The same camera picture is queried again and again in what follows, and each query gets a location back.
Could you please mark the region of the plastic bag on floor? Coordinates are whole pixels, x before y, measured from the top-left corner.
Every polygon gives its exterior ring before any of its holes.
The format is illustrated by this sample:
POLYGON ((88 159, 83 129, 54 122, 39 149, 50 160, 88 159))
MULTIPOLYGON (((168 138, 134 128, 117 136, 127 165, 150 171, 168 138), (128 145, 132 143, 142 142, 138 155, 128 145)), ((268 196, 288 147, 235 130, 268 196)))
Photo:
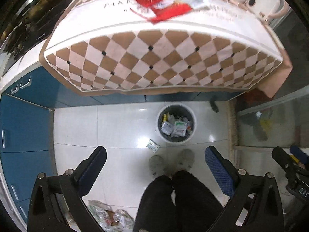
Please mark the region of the plastic bag on floor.
POLYGON ((133 231, 135 222, 126 210, 112 210, 98 200, 89 200, 87 208, 104 231, 133 231))

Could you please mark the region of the white electric kettle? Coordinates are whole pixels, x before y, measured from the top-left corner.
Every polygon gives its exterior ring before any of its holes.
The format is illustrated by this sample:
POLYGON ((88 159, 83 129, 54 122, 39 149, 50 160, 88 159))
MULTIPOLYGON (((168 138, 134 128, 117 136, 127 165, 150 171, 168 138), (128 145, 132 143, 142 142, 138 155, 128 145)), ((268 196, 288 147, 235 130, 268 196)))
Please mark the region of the white electric kettle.
POLYGON ((247 0, 245 5, 264 24, 283 17, 290 9, 285 0, 247 0))

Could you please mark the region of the checkered pink table mat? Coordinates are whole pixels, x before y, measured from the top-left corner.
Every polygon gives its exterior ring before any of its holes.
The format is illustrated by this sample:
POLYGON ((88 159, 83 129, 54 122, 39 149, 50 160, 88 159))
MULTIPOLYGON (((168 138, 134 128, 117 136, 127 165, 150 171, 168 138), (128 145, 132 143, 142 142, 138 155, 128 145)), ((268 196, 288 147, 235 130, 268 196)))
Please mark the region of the checkered pink table mat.
POLYGON ((152 24, 134 0, 74 0, 39 54, 82 96, 246 92, 273 97, 292 71, 274 31, 236 0, 152 24))

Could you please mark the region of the black gas stove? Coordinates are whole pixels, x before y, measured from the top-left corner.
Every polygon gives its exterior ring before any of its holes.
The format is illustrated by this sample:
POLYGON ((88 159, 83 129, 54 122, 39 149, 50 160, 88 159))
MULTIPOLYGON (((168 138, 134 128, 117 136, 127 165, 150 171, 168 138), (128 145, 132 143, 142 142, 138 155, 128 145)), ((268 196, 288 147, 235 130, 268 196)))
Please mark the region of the black gas stove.
POLYGON ((9 69, 45 40, 72 0, 1 0, 1 63, 9 69))

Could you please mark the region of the red snack wrapper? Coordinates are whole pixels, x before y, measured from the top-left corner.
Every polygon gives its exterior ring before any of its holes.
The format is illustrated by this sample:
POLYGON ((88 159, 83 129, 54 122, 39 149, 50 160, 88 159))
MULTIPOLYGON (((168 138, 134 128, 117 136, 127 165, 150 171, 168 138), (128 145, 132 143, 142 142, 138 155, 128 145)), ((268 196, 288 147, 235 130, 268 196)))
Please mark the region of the red snack wrapper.
POLYGON ((177 0, 134 0, 130 10, 146 21, 157 24, 187 14, 193 9, 187 3, 177 0))

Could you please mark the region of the right grey slipper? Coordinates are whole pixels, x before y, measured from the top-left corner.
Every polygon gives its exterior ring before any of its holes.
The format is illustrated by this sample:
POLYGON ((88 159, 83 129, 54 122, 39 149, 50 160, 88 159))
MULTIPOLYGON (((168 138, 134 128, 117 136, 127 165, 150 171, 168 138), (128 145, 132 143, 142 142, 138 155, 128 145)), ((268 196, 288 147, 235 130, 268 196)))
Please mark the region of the right grey slipper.
POLYGON ((195 154, 190 149, 182 150, 177 159, 177 171, 190 171, 195 161, 195 154))

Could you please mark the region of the person's black trouser legs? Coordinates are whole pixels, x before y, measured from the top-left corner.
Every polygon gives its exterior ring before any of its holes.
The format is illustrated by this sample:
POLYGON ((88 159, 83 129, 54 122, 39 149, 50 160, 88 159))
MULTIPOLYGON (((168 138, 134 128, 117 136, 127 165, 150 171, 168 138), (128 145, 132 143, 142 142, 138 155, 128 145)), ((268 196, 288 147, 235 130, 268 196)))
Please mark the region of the person's black trouser legs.
POLYGON ((141 198, 133 231, 207 231, 223 211, 212 192, 190 172, 153 180, 141 198))

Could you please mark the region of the blue kitchen cabinet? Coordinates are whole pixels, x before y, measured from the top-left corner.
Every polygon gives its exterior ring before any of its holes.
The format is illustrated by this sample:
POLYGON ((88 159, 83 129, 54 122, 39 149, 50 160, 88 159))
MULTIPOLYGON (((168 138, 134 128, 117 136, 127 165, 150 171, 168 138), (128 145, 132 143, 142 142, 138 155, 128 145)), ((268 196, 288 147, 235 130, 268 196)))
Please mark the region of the blue kitchen cabinet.
POLYGON ((63 174, 86 159, 97 146, 108 159, 85 201, 98 200, 112 210, 137 214, 151 182, 148 160, 152 140, 158 154, 172 162, 178 151, 196 153, 193 174, 221 201, 225 196, 204 163, 204 151, 215 145, 228 156, 228 92, 163 95, 79 96, 40 67, 12 84, 1 96, 1 183, 12 215, 27 224, 36 177, 63 174), (180 103, 195 118, 193 136, 180 144, 166 142, 157 130, 160 111, 180 103))

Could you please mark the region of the glass sliding door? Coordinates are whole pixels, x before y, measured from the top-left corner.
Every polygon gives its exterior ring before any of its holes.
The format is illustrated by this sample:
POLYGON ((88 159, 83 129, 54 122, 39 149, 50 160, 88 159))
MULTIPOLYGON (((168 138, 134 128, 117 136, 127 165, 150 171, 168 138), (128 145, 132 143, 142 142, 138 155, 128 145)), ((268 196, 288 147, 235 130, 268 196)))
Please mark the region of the glass sliding door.
POLYGON ((255 90, 237 98, 238 144, 308 148, 308 31, 291 10, 274 31, 292 62, 292 71, 273 98, 255 90))

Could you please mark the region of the small packet on floor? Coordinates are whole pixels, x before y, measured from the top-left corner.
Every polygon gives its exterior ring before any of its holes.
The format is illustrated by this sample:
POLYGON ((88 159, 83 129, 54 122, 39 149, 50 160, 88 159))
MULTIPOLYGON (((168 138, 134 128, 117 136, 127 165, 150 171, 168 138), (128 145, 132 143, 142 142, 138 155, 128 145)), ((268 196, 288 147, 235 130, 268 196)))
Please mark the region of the small packet on floor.
POLYGON ((158 145, 156 142, 154 142, 152 139, 150 139, 146 145, 147 148, 149 148, 153 153, 156 153, 159 148, 160 145, 158 145))

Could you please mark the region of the white round trash bin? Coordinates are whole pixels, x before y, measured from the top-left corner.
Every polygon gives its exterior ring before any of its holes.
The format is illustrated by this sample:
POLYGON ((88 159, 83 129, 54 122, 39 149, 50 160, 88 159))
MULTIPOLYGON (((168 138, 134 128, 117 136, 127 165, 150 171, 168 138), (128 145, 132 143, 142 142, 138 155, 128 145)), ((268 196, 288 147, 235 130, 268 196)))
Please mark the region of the white round trash bin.
POLYGON ((157 129, 167 143, 182 144, 192 138, 196 130, 196 118, 188 106, 171 104, 159 112, 157 129))

